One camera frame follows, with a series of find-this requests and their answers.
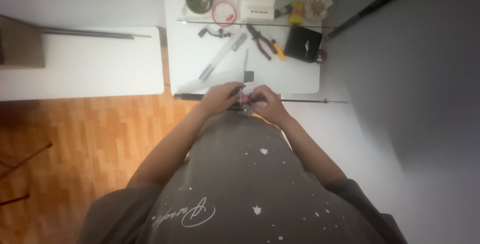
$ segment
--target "wooden floor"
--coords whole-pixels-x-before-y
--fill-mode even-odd
[[[28,186],[31,194],[0,207],[0,244],[75,243],[92,201],[125,187],[196,104],[173,99],[164,47],[162,61],[163,94],[0,103],[0,161],[15,163],[53,143],[0,181],[0,201],[22,196]]]

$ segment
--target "star print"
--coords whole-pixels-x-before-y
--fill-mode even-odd
[[[258,207],[258,205],[256,205],[255,207],[252,207],[252,209],[255,212],[255,214],[257,214],[257,215],[262,212],[262,208]]]

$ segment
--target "white tissue box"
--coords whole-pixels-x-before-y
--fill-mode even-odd
[[[240,0],[240,21],[271,21],[274,13],[275,0]]]

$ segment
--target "person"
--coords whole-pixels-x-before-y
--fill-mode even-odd
[[[126,188],[93,202],[77,242],[406,243],[270,88],[251,93],[269,123],[227,111],[238,87],[211,87]]]

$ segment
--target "red ring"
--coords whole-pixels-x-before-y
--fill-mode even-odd
[[[230,5],[230,7],[232,7],[233,9],[233,13],[235,14],[235,16],[233,17],[233,21],[231,23],[226,23],[226,24],[223,24],[223,23],[219,23],[217,22],[217,20],[215,20],[215,16],[213,16],[213,13],[215,11],[215,8],[217,7],[217,5],[219,5],[220,3],[225,3],[227,5]],[[215,24],[217,24],[218,26],[220,27],[229,27],[231,26],[233,23],[235,23],[235,21],[237,21],[237,9],[235,8],[235,6],[233,6],[232,3],[228,2],[228,1],[225,1],[225,0],[222,0],[222,1],[219,1],[219,2],[216,2],[215,5],[213,5],[213,8],[212,8],[212,19],[213,19],[213,22],[215,22]]]

